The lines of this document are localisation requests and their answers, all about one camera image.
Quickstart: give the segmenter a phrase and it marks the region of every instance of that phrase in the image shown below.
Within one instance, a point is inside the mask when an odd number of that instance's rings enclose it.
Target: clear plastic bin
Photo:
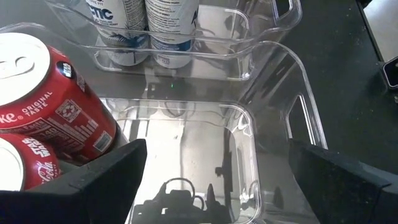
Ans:
[[[263,40],[280,41],[298,24],[302,11],[299,0],[289,0],[288,11],[279,16],[276,2],[287,0],[218,0],[200,1],[198,29],[195,35],[165,34],[140,30],[117,29],[96,23],[85,0],[46,0],[55,15],[70,31],[70,39],[81,45],[95,64],[107,71],[124,73],[152,73],[174,77],[198,77],[244,80],[251,75],[249,53],[253,45]],[[107,45],[101,32],[125,36],[149,35],[156,38],[189,37],[194,40],[192,51],[131,49]],[[120,66],[110,55],[118,52],[147,59],[135,66]],[[175,69],[159,65],[154,57],[182,58],[190,63]]]
[[[251,75],[237,82],[106,72],[85,57],[97,48],[37,24],[0,32],[34,35],[64,52],[125,137],[147,139],[144,178],[126,223],[318,222],[290,170],[289,139],[327,145],[304,66],[287,47],[264,41],[248,48]],[[181,205],[189,209],[170,214]]]

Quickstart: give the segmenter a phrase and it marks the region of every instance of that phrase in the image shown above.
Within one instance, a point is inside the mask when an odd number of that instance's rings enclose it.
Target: pull tab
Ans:
[[[25,56],[10,55],[7,59],[0,58],[0,79],[23,75],[31,71],[35,66],[35,62]]]

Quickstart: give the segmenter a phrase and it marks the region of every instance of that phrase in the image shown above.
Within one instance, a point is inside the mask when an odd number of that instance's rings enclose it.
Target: coca-cola can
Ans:
[[[47,142],[76,165],[107,152],[116,122],[68,57],[31,35],[5,33],[0,62],[0,133]]]
[[[60,175],[51,146],[20,134],[0,135],[0,190],[27,190]]]

